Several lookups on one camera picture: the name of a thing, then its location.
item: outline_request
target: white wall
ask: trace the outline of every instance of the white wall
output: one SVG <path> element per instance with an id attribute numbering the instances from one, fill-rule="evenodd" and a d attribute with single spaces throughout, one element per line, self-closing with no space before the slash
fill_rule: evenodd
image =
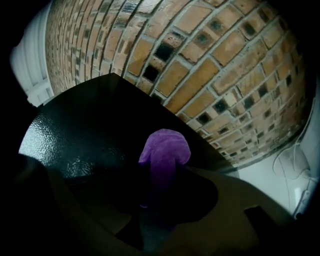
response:
<path id="1" fill-rule="evenodd" d="M 238 171 L 239 178 L 252 184 L 288 212 L 293 214 L 300 199 L 296 196 L 297 191 L 302 193 L 307 187 L 309 190 L 313 191 L 316 188 L 316 183 L 312 180 L 309 182 L 309 179 L 304 178 L 302 175 L 296 180 L 282 177 L 284 175 L 284 170 L 282 169 L 279 160 L 277 160 L 274 167 L 275 172 L 278 174 L 276 175 L 272 168 L 277 155 L 278 152 L 258 163 L 240 169 Z M 291 162 L 289 160 L 283 161 L 283 158 L 282 165 L 284 169 L 293 168 Z"/>
<path id="2" fill-rule="evenodd" d="M 13 73 L 36 107 L 54 96 L 46 62 L 45 38 L 49 10 L 43 8 L 28 24 L 20 43 L 12 49 L 10 65 Z"/>

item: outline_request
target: white object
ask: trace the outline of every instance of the white object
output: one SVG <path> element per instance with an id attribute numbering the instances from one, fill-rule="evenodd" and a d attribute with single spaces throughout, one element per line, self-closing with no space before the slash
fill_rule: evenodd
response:
<path id="1" fill-rule="evenodd" d="M 52 2 L 32 19 L 24 30 L 20 43 L 12 49 L 12 71 L 28 96 L 28 101 L 38 107 L 54 96 L 46 62 L 46 26 Z"/>
<path id="2" fill-rule="evenodd" d="M 320 79 L 316 80 L 313 111 L 309 125 L 299 145 L 310 167 L 311 177 L 320 176 Z"/>

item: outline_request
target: brick wall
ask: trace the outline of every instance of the brick wall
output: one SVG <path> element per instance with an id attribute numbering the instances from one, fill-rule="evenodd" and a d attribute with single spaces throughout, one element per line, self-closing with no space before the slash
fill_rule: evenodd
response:
<path id="1" fill-rule="evenodd" d="M 56 0 L 46 59 L 55 94 L 115 72 L 235 166 L 305 122 L 301 49 L 266 1 Z"/>

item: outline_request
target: black textured surface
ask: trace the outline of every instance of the black textured surface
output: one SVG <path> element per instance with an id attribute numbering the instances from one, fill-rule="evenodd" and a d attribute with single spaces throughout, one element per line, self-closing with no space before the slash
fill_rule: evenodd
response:
<path id="1" fill-rule="evenodd" d="M 148 136 L 161 128 L 184 135 L 191 150 L 187 165 L 233 169 L 189 126 L 116 74 L 77 85 L 42 107 L 19 151 L 65 178 L 95 170 L 134 172 Z"/>

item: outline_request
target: purple object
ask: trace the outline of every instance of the purple object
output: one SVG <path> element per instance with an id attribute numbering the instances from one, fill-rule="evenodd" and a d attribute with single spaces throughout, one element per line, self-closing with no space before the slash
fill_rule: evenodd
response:
<path id="1" fill-rule="evenodd" d="M 159 195 L 172 184 L 176 164 L 188 162 L 191 152 L 185 137 L 177 131 L 160 129 L 146 140 L 139 164 L 150 164 L 150 192 Z"/>

